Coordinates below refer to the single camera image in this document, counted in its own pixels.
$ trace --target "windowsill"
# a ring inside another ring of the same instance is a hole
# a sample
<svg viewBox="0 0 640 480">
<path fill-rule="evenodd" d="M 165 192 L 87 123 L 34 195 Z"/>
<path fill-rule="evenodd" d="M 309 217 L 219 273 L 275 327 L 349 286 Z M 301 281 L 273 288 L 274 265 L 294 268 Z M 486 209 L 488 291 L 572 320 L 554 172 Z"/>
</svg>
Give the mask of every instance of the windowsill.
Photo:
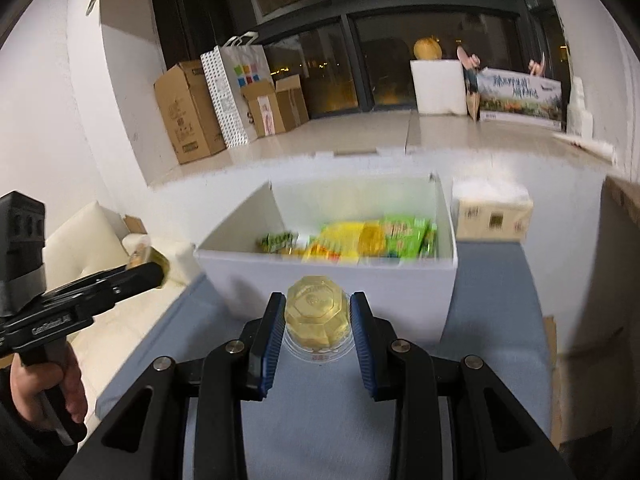
<svg viewBox="0 0 640 480">
<path fill-rule="evenodd" d="M 334 116 L 178 166 L 156 184 L 298 156 L 419 155 L 433 150 L 520 152 L 562 158 L 575 165 L 610 167 L 552 134 L 538 126 L 474 123 L 468 117 L 420 116 L 411 110 Z"/>
</svg>

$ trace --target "black sleeve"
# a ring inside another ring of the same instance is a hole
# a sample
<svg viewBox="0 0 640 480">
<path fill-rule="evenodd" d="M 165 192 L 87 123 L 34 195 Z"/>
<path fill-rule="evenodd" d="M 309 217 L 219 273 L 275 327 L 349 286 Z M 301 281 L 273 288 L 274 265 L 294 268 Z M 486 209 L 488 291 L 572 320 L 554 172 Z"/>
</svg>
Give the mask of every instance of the black sleeve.
<svg viewBox="0 0 640 480">
<path fill-rule="evenodd" d="M 34 430 L 22 420 L 11 398 L 9 370 L 0 370 L 0 478 L 55 480 L 77 446 L 63 446 L 55 432 Z"/>
</svg>

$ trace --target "white box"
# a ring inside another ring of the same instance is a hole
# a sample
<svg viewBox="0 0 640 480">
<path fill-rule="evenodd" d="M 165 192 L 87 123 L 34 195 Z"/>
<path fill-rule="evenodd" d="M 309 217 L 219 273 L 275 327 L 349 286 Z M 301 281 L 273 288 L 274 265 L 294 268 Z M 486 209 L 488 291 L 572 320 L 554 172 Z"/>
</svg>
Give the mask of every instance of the white box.
<svg viewBox="0 0 640 480">
<path fill-rule="evenodd" d="M 462 63 L 457 59 L 414 59 L 411 72 L 419 114 L 466 116 Z"/>
<path fill-rule="evenodd" d="M 372 258 L 356 265 L 255 253 L 266 233 L 316 234 L 328 222 L 399 214 L 435 219 L 437 259 Z M 348 294 L 363 291 L 376 316 L 420 343 L 439 341 L 458 268 L 449 208 L 433 175 L 266 183 L 199 245 L 196 259 L 238 316 L 260 317 L 272 292 L 286 294 L 303 276 L 328 276 Z"/>
</svg>

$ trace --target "pumpkin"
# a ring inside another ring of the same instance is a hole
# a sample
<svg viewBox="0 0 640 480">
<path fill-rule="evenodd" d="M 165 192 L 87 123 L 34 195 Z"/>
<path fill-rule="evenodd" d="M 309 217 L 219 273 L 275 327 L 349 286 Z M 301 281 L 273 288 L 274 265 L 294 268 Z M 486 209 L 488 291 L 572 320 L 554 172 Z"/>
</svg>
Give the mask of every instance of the pumpkin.
<svg viewBox="0 0 640 480">
<path fill-rule="evenodd" d="M 421 38 L 414 45 L 415 59 L 442 59 L 440 44 L 433 38 Z"/>
</svg>

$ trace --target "blue table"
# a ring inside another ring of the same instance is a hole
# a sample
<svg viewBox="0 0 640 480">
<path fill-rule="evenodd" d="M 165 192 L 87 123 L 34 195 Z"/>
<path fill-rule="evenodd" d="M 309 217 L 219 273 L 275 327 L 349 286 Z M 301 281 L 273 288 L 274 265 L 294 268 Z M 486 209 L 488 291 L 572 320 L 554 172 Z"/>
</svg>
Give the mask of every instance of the blue table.
<svg viewBox="0 0 640 480">
<path fill-rule="evenodd" d="M 459 243 L 458 274 L 442 339 L 434 355 L 477 354 L 510 388 L 546 434 L 550 432 L 551 370 L 538 295 L 522 247 Z M 164 314 L 98 398 L 104 418 L 157 356 L 204 357 L 236 338 L 244 320 L 231 317 L 204 277 Z M 196 401 L 185 446 L 191 479 Z M 386 479 L 394 405 L 374 403 L 362 385 L 356 352 L 324 365 L 280 353 L 273 388 L 263 402 L 242 405 L 249 478 L 257 480 Z"/>
</svg>

